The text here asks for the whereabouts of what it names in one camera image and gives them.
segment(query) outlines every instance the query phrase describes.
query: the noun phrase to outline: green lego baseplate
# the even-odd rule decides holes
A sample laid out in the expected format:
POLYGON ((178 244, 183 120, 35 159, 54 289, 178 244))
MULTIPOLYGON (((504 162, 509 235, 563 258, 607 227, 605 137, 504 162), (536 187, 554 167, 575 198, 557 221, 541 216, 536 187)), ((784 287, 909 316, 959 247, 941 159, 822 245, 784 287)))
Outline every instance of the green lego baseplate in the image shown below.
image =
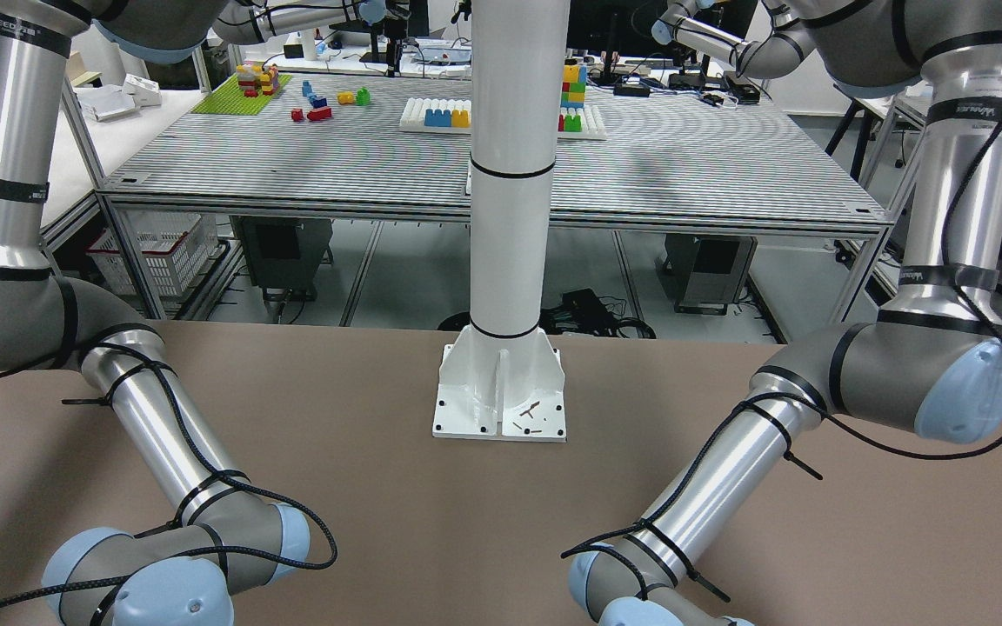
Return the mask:
POLYGON ((276 94, 247 98, 238 89, 238 76, 230 76, 226 82, 219 84, 217 89, 207 94, 206 98, 203 98, 203 102, 195 104, 191 112, 201 112, 207 115, 258 115, 263 109, 266 109, 270 102, 274 101, 278 94, 281 94, 286 84, 291 82, 292 75, 282 74, 278 76, 278 80, 281 82, 281 89, 276 94))

